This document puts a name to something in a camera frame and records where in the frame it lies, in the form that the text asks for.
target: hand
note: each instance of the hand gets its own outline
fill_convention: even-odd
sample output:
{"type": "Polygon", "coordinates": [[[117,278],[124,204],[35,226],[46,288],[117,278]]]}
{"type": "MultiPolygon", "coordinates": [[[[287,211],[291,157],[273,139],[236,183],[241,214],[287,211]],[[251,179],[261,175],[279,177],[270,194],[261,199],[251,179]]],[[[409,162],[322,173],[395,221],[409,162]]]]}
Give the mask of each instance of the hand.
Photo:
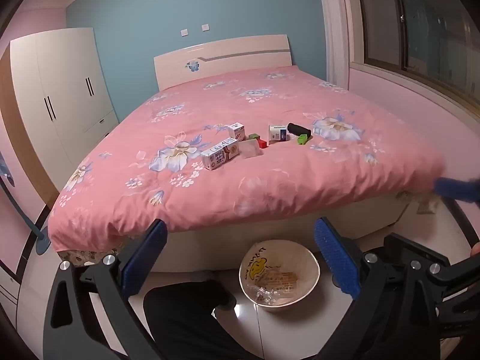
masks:
{"type": "Polygon", "coordinates": [[[470,253],[470,256],[475,256],[476,254],[479,254],[479,253],[480,253],[480,242],[472,248],[472,252],[470,253]]]}

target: blue gripper pad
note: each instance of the blue gripper pad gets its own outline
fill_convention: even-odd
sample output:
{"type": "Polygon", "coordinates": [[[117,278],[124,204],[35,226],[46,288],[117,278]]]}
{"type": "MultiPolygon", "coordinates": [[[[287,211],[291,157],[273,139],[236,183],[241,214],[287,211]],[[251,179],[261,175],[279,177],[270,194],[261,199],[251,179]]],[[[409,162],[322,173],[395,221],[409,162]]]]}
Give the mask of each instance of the blue gripper pad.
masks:
{"type": "Polygon", "coordinates": [[[167,225],[158,221],[125,264],[121,274],[121,291],[126,297],[137,295],[158,256],[167,243],[167,225]]]}
{"type": "Polygon", "coordinates": [[[358,268],[339,241],[337,232],[333,232],[323,219],[318,219],[314,237],[342,292],[356,299],[361,289],[358,268]]]}
{"type": "Polygon", "coordinates": [[[463,202],[480,202],[480,181],[460,181],[440,177],[435,181],[434,190],[437,195],[463,202]]]}

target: white bowl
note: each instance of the white bowl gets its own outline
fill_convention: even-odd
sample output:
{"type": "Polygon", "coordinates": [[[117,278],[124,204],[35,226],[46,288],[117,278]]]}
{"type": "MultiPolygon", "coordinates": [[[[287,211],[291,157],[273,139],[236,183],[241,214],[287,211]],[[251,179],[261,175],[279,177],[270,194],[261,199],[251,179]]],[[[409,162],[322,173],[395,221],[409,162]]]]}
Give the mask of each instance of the white bowl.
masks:
{"type": "Polygon", "coordinates": [[[320,279],[320,266],[306,247],[296,242],[272,239],[253,245],[243,258],[238,272],[243,293],[266,311],[280,311],[306,297],[320,279]],[[255,282],[269,268],[280,267],[280,272],[293,272],[297,276],[295,288],[278,304],[265,304],[257,299],[255,282]]]}

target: white wardrobe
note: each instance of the white wardrobe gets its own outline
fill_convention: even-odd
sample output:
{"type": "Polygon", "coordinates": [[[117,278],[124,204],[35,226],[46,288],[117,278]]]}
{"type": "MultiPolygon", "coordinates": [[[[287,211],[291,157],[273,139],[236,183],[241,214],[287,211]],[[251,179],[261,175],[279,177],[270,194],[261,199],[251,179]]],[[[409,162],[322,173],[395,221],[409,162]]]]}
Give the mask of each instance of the white wardrobe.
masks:
{"type": "Polygon", "coordinates": [[[80,162],[118,125],[93,29],[66,28],[12,40],[9,62],[28,139],[60,191],[80,162]]]}

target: red block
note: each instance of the red block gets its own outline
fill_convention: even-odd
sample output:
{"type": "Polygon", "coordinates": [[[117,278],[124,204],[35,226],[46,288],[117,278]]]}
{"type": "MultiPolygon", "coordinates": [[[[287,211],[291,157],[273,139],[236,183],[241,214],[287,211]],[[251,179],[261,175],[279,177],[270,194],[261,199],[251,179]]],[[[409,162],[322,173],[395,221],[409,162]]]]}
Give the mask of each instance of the red block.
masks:
{"type": "Polygon", "coordinates": [[[260,149],[266,149],[267,148],[267,142],[261,139],[257,139],[258,145],[260,146],[260,149]]]}

